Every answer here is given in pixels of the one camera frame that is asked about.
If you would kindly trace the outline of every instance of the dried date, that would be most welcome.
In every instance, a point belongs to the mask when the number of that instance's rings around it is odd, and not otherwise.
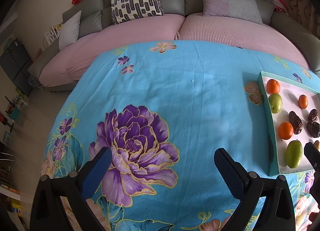
[[[308,121],[307,129],[313,138],[320,137],[320,124],[314,121]]]
[[[309,113],[309,121],[316,122],[318,120],[318,111],[316,109],[312,109]]]
[[[291,111],[289,113],[289,119],[290,119],[290,123],[293,126],[293,133],[294,134],[299,134],[302,131],[302,121],[299,118],[298,115],[296,115],[296,113],[294,111]]]

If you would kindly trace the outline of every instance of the sofa armrest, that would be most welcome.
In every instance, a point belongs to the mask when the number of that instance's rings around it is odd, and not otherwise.
[[[42,69],[59,51],[59,39],[57,39],[33,62],[28,68],[28,72],[39,79]]]
[[[320,40],[284,12],[274,12],[270,25],[295,44],[312,71],[320,76]]]

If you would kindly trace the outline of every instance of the small orange fruit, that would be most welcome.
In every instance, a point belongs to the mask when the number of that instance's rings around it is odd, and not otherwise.
[[[298,102],[299,102],[299,106],[300,106],[301,109],[307,108],[307,106],[308,106],[308,98],[304,94],[299,96]]]
[[[277,80],[270,79],[267,82],[267,91],[269,94],[279,93],[280,92],[280,84]]]
[[[281,139],[289,140],[293,135],[293,127],[289,122],[283,122],[279,125],[278,133]]]

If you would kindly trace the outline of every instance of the white pillow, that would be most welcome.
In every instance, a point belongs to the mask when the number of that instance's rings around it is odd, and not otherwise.
[[[79,36],[79,26],[80,26],[81,11],[68,19],[60,29],[59,37],[59,49],[75,43]]]

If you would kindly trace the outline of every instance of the pink sofa cover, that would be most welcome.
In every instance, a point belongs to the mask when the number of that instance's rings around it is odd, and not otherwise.
[[[165,14],[131,20],[84,36],[52,58],[39,80],[46,87],[72,83],[102,52],[138,42],[174,40],[184,20],[181,15]]]
[[[183,23],[179,40],[204,40],[263,51],[295,62],[309,65],[291,41],[268,25],[229,17],[203,17],[202,13],[189,15]]]

